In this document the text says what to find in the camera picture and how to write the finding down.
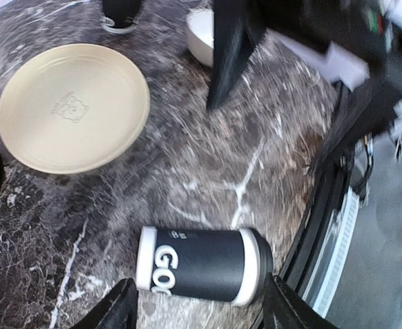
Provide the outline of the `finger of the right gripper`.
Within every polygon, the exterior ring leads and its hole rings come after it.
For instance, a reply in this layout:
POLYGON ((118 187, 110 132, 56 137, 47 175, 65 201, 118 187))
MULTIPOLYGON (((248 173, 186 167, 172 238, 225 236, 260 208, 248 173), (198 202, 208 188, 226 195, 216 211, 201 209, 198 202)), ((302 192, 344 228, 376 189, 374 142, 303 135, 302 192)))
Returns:
POLYGON ((257 1, 215 1, 213 12, 214 50, 208 111, 224 104, 266 32, 257 1))

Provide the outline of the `black cup lid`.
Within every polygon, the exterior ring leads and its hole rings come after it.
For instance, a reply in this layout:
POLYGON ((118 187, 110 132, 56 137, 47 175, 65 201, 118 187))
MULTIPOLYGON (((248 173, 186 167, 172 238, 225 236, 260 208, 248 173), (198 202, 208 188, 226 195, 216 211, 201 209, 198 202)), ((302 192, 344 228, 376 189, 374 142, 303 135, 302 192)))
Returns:
POLYGON ((263 293, 263 286, 266 277, 273 272, 273 253, 268 241, 255 229, 251 228, 258 246, 258 256, 260 259, 260 270, 258 274, 258 284, 255 291, 253 302, 263 293))

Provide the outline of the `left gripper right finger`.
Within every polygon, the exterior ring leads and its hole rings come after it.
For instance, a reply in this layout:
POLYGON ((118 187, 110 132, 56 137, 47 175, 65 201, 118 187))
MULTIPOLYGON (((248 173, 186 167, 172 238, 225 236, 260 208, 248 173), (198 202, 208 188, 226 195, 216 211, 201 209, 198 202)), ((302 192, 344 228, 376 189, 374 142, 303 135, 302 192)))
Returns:
POLYGON ((307 305, 278 275, 269 275, 264 281, 264 328, 334 329, 307 305))

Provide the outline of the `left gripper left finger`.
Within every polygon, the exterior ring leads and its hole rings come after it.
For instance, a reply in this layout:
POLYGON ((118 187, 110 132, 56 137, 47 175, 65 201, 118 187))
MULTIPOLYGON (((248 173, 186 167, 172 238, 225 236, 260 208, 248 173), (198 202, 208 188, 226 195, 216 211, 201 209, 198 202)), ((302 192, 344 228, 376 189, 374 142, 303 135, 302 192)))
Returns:
POLYGON ((138 291, 132 278, 120 280, 95 306, 93 328, 136 328, 138 291))

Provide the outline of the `black paper coffee cup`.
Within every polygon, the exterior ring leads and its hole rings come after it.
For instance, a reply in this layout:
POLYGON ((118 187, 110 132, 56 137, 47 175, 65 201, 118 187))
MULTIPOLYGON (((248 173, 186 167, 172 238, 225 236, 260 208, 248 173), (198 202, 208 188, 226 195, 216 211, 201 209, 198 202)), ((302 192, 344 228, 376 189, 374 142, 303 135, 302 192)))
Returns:
POLYGON ((136 263, 138 289, 247 306, 261 269, 252 230, 176 230, 145 226, 136 263))

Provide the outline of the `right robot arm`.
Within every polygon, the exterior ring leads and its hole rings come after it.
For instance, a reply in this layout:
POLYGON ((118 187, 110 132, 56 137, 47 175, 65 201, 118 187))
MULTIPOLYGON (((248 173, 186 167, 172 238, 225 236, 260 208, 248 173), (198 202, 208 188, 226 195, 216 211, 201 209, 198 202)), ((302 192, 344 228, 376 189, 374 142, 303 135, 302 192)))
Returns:
POLYGON ((402 24, 378 1, 215 1, 213 71, 207 108, 219 108, 267 30, 318 53, 339 46, 365 61, 369 78, 332 123, 326 145, 377 134, 402 113, 402 24))

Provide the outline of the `stack of paper cups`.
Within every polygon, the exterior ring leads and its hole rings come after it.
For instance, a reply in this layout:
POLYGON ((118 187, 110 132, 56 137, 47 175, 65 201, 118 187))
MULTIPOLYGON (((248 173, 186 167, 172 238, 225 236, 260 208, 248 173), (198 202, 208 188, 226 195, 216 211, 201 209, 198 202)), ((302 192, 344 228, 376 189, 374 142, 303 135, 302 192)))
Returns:
POLYGON ((102 0, 101 26, 111 34, 128 34, 136 27, 141 0, 102 0))

